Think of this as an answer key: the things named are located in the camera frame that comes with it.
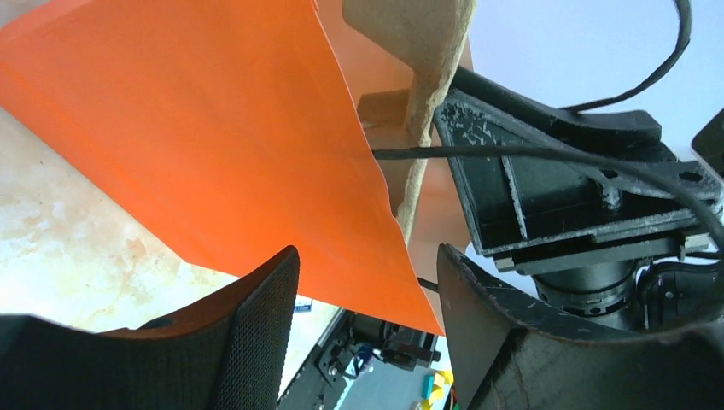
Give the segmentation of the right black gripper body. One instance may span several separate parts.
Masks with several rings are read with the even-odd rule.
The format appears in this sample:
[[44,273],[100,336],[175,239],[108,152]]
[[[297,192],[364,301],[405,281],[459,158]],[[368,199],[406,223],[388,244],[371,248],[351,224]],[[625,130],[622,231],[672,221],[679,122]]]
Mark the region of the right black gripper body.
[[[519,147],[543,149],[548,153],[545,159],[530,158],[610,169],[640,179],[644,183],[644,174],[656,175],[621,161],[588,153],[526,146],[503,148]],[[676,184],[668,183],[682,189]],[[668,192],[675,199],[669,190],[658,189]],[[699,199],[691,196],[709,210]],[[643,313],[654,313],[656,322],[662,322],[665,315],[663,309],[655,307],[650,300],[650,293],[657,287],[658,278],[668,274],[672,279],[678,280],[687,268],[684,263],[670,262],[651,268],[645,277],[639,277],[638,270],[642,266],[650,265],[655,259],[679,255],[686,249],[688,239],[709,230],[691,209],[689,211],[696,219],[696,225],[686,229],[621,237],[603,242],[579,237],[504,252],[494,255],[494,258],[497,261],[509,258],[513,271],[532,276],[540,298],[558,309],[609,327],[642,328],[648,324]]]

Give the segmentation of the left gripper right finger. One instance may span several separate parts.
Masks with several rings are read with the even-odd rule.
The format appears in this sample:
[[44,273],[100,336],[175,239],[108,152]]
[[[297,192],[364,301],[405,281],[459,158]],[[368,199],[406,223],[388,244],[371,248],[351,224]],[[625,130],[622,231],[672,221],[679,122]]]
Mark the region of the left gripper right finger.
[[636,333],[522,292],[453,246],[438,291],[463,409],[720,409],[723,326]]

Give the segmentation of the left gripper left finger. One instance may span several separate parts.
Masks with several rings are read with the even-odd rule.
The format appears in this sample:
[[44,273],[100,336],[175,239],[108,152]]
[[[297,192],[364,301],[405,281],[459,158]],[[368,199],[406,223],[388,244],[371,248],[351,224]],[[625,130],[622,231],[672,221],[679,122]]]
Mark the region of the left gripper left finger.
[[4,409],[273,409],[300,256],[288,246],[249,275],[137,329],[90,333],[1,318]]

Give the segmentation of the single brown pulp carrier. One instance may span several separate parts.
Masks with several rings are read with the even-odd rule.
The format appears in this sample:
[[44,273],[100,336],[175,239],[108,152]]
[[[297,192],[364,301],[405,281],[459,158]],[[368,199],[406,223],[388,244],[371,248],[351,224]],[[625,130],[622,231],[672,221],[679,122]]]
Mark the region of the single brown pulp carrier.
[[430,127],[457,71],[474,1],[345,1],[342,15],[412,70],[408,90],[363,96],[359,114],[374,152],[431,145]]

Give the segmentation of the orange paper bag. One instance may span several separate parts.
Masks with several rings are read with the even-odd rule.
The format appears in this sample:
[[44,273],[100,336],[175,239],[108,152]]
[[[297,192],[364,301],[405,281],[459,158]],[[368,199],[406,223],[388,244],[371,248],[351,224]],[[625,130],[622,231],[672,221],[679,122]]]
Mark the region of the orange paper bag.
[[437,332],[314,1],[1,4],[1,309],[105,331],[287,245]]

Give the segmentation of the blue playing card box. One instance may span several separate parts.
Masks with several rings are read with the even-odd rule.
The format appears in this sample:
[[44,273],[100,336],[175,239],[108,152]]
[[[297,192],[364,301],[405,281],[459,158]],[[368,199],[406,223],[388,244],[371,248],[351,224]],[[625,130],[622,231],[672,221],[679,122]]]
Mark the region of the blue playing card box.
[[312,311],[312,299],[297,297],[294,306],[295,313],[308,313]]

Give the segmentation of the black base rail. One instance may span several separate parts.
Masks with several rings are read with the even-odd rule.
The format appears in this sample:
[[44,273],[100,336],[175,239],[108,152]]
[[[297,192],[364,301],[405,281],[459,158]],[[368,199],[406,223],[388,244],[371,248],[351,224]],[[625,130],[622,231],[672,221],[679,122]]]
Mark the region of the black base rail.
[[341,310],[285,384],[277,408],[335,409],[374,364],[412,372],[438,363],[437,342],[433,333]]

